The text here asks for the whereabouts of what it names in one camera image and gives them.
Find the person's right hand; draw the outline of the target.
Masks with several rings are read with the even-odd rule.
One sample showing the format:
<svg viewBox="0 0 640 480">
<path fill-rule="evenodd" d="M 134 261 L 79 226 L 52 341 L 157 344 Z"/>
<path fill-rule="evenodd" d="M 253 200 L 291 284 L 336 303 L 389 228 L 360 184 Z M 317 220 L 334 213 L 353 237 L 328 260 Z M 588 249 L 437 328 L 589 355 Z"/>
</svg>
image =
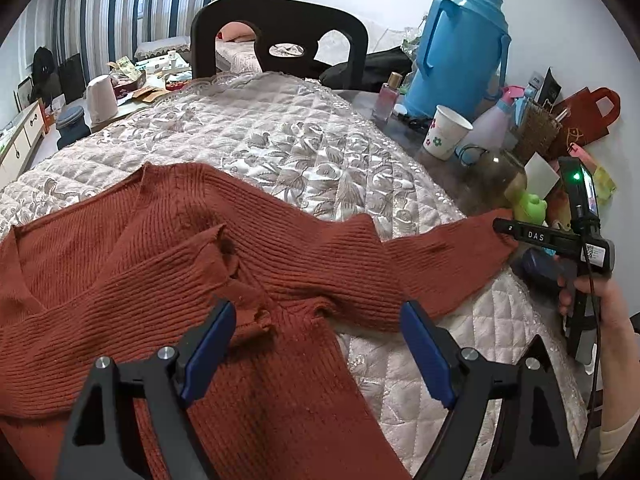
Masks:
<svg viewBox="0 0 640 480">
<path fill-rule="evenodd" d="M 631 327 L 628 309 L 620 286 L 614 278 L 587 275 L 573 281 L 576 292 L 594 292 L 600 299 L 601 332 L 605 350 L 622 352 L 627 344 L 634 344 L 634 329 Z"/>
</svg>

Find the person's right forearm beige sleeve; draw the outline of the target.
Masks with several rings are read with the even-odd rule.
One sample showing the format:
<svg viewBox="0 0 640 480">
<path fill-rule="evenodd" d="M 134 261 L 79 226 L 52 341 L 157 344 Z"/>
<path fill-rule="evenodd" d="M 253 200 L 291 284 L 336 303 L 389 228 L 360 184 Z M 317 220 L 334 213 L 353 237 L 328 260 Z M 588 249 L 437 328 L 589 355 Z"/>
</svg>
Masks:
<svg viewBox="0 0 640 480">
<path fill-rule="evenodd" d="M 626 324 L 602 330 L 602 424 L 597 474 L 611 467 L 639 419 L 639 347 L 634 328 Z"/>
</svg>

